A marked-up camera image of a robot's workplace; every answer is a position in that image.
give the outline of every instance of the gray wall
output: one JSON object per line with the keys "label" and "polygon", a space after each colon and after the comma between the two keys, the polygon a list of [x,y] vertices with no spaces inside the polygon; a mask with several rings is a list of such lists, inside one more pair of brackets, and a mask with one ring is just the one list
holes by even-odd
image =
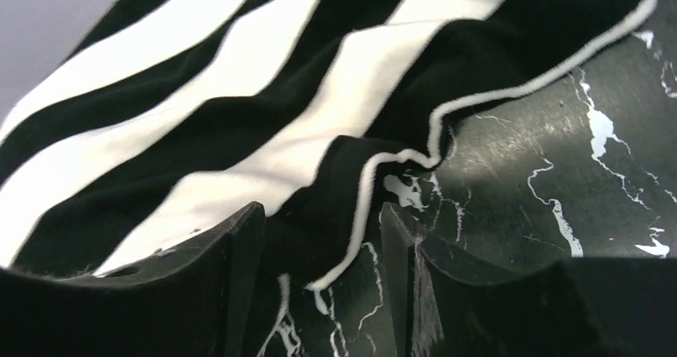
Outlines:
{"label": "gray wall", "polygon": [[0,119],[116,0],[0,0]]}

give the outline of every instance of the white trim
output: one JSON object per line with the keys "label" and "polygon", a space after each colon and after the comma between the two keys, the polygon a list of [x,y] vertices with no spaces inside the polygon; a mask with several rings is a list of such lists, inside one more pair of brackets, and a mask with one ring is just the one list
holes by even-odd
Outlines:
{"label": "white trim", "polygon": [[605,46],[617,41],[621,37],[631,33],[633,30],[641,26],[656,8],[658,0],[642,0],[637,8],[632,11],[622,22],[615,25],[613,28],[601,34],[597,38],[592,39],[588,44],[583,46],[578,52],[573,54],[570,58],[560,63],[555,68],[543,73],[539,77],[514,88],[498,89],[495,91],[477,93],[466,97],[461,97],[457,100],[448,101],[439,105],[433,113],[430,114],[430,133],[428,136],[428,151],[430,156],[415,151],[413,149],[405,149],[400,153],[378,153],[371,157],[364,168],[360,177],[360,188],[358,195],[357,209],[355,210],[353,232],[350,236],[350,244],[346,252],[346,257],[333,267],[326,275],[308,284],[306,289],[311,291],[322,291],[329,287],[353,262],[357,257],[360,248],[362,247],[362,240],[364,240],[364,232],[366,230],[366,221],[369,216],[371,207],[371,197],[374,189],[374,178],[376,167],[383,163],[404,163],[406,161],[416,161],[426,169],[434,168],[442,161],[440,153],[440,140],[444,132],[442,126],[442,118],[452,113],[453,111],[485,103],[487,101],[500,100],[505,98],[523,97],[529,93],[535,92],[538,89],[545,87],[547,84],[563,77],[567,72],[582,64],[590,58],[597,51]]}

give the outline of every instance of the striped fabric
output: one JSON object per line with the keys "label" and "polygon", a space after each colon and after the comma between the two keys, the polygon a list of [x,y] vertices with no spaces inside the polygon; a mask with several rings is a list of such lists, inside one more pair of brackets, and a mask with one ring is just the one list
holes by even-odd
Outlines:
{"label": "striped fabric", "polygon": [[262,268],[324,289],[385,173],[444,159],[446,117],[537,91],[656,2],[119,0],[0,128],[0,267],[104,276],[255,200]]}

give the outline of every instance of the black marble surface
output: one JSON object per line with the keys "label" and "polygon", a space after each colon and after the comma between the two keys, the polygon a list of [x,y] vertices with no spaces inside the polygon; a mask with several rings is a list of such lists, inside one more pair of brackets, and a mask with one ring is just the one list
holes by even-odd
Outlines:
{"label": "black marble surface", "polygon": [[[659,0],[643,28],[557,83],[462,111],[442,167],[386,189],[427,236],[515,272],[570,256],[672,257],[675,119],[677,0]],[[266,356],[396,355],[378,230],[319,297],[291,293]]]}

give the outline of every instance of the clothing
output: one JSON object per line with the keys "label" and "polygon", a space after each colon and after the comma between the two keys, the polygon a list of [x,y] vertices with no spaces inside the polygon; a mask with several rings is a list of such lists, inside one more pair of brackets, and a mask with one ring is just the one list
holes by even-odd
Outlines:
{"label": "clothing", "polygon": [[656,2],[120,0],[0,128],[0,267],[104,276],[255,200],[262,268],[324,289],[454,111],[537,91]]}

